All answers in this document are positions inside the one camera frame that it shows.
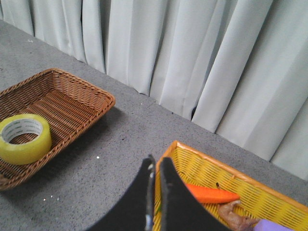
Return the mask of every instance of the toy carrot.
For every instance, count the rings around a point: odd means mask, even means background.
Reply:
[[[192,184],[185,184],[192,195],[202,204],[205,203],[227,203],[231,201],[236,201],[240,199],[240,196],[236,193],[221,189],[211,189],[203,186],[197,186]]]

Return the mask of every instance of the white curtain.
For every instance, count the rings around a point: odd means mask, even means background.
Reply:
[[[308,180],[308,1],[0,0],[0,18]]]

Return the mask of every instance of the yellow tape roll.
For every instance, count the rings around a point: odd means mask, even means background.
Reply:
[[[16,136],[34,133],[27,143],[11,144]],[[41,159],[51,148],[50,127],[46,119],[35,114],[21,114],[0,123],[0,158],[13,165],[25,165]]]

